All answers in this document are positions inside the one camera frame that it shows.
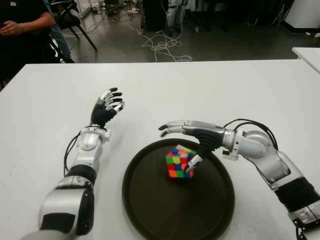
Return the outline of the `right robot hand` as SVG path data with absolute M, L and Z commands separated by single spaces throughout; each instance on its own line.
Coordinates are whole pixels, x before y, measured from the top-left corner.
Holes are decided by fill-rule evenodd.
M 192 120 L 171 121 L 161 125 L 158 129 L 161 131 L 161 137 L 172 133 L 181 133 L 192 136 L 199 141 L 196 155 L 188 161 L 187 166 L 183 169 L 186 174 L 193 171 L 211 152 L 222 147 L 225 136 L 223 127 Z

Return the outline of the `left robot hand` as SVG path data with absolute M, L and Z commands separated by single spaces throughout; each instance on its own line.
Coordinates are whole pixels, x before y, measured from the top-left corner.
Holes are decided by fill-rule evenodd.
M 104 128 L 125 107 L 122 93 L 117 87 L 103 92 L 97 99 L 90 116 L 90 124 Z

